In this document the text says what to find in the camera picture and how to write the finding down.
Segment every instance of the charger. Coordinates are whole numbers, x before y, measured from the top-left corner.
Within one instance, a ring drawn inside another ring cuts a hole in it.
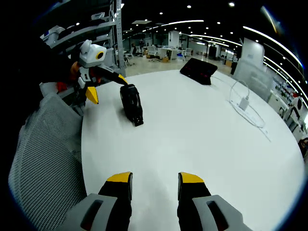
[[[246,98],[242,97],[242,100],[241,100],[241,102],[240,102],[240,104],[239,104],[239,107],[240,107],[243,111],[245,111],[246,108],[248,107],[248,105],[249,105],[248,96],[246,96]]]

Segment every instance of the metal shelf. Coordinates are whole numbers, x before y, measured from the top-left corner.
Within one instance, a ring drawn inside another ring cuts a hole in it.
[[[121,0],[98,0],[100,2],[104,2],[104,11],[107,15],[103,18],[107,22],[100,23],[97,26],[89,26],[73,32],[50,45],[50,48],[54,49],[56,52],[61,51],[71,51],[78,43],[85,41],[86,39],[90,39],[93,43],[98,43],[101,41],[108,41],[109,47],[113,48],[113,63],[116,65],[116,72],[120,73],[124,77],[125,73],[125,64],[124,64],[124,50],[123,50],[123,40],[122,40],[122,25],[121,25]],[[59,6],[67,7],[70,2]],[[104,38],[97,39],[98,36],[106,35]],[[116,57],[116,44],[118,48],[118,57]]]
[[[86,35],[87,37],[89,36],[89,32],[92,32],[93,34],[103,34],[103,33],[108,33],[111,29],[112,26],[116,25],[115,22],[107,22],[107,23],[101,23],[97,26],[89,26],[86,28],[83,28],[81,30],[78,30],[72,34],[69,34],[65,36],[64,38],[56,41],[54,44],[50,46],[50,48],[55,48],[56,46],[62,44],[62,43],[76,43],[78,40],[82,41],[82,36]]]

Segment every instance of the led light strip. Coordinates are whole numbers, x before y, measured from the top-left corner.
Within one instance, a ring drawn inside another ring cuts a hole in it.
[[[269,67],[270,67],[271,69],[273,69],[274,71],[276,71],[283,79],[285,79],[285,81],[287,81],[287,82],[291,85],[291,87],[295,90],[295,92],[298,93],[298,91],[297,91],[296,88],[293,86],[293,84],[292,84],[289,80],[287,80],[285,76],[283,76],[278,70],[276,70],[274,67],[272,67],[272,66],[269,65],[268,63],[266,63],[266,62],[263,62],[263,63],[266,64],[267,66],[269,66]],[[301,89],[301,91],[302,91],[303,95],[305,96],[305,98],[307,99],[307,96],[306,96],[306,94],[303,92],[302,89]]]
[[[168,23],[168,24],[164,24],[162,26],[179,24],[179,23],[203,23],[203,22],[204,22],[204,20],[188,20],[188,21],[178,21],[178,22]]]
[[[239,43],[236,43],[236,42],[233,42],[233,41],[229,41],[229,40],[226,40],[226,39],[223,39],[223,38],[217,38],[217,37],[212,37],[212,36],[207,36],[207,35],[191,35],[191,36],[199,36],[199,37],[204,37],[204,38],[210,38],[210,39],[218,39],[218,40],[222,40],[222,41],[225,41],[225,42],[230,42],[230,43],[233,43],[233,44],[236,44],[238,46],[242,46],[242,44],[239,44]]]
[[[307,95],[305,94],[305,92],[303,91],[303,89],[298,85],[298,83],[289,75],[289,73],[287,73],[281,66],[279,66],[277,63],[275,63],[273,60],[269,59],[268,57],[264,56],[264,58],[266,58],[267,60],[271,61],[273,64],[275,64],[278,68],[280,68],[291,80],[293,80],[293,82],[297,85],[297,87],[301,90],[301,92],[303,93],[303,95],[305,96],[306,100],[308,101]]]
[[[222,46],[226,46],[226,47],[229,47],[229,45],[227,44],[224,44],[224,43],[220,43],[220,42],[214,42],[214,41],[209,41],[211,43],[215,43],[215,44],[219,44],[219,45],[222,45]]]
[[[282,49],[284,49],[286,52],[288,52],[293,58],[295,58],[295,60],[303,67],[300,60],[289,49],[287,49],[284,45],[282,45],[280,42],[276,41],[275,39],[271,38],[270,36],[268,36],[266,34],[263,34],[260,31],[254,30],[254,29],[246,27],[246,26],[243,26],[243,28],[246,29],[246,30],[250,30],[252,32],[255,32],[257,34],[260,34],[260,35],[266,37],[267,39],[271,40],[272,42],[276,43],[278,46],[280,46]]]

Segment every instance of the round white table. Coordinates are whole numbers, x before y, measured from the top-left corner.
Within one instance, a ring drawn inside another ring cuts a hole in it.
[[[179,230],[178,173],[184,171],[201,177],[251,229],[272,230],[281,222],[302,187],[304,163],[289,128],[265,101],[250,93],[270,141],[228,103],[234,80],[218,71],[211,86],[179,70],[127,81],[140,93],[143,125],[126,118],[121,86],[114,82],[97,88],[98,105],[86,103],[82,167],[88,194],[98,193],[113,174],[131,171],[129,230]],[[247,94],[241,84],[235,90]]]

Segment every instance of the orange object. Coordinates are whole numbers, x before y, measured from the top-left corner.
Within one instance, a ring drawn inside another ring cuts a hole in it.
[[[63,83],[63,82],[58,82],[58,83],[57,83],[57,88],[58,88],[58,92],[67,90],[67,86],[66,86],[66,84]]]

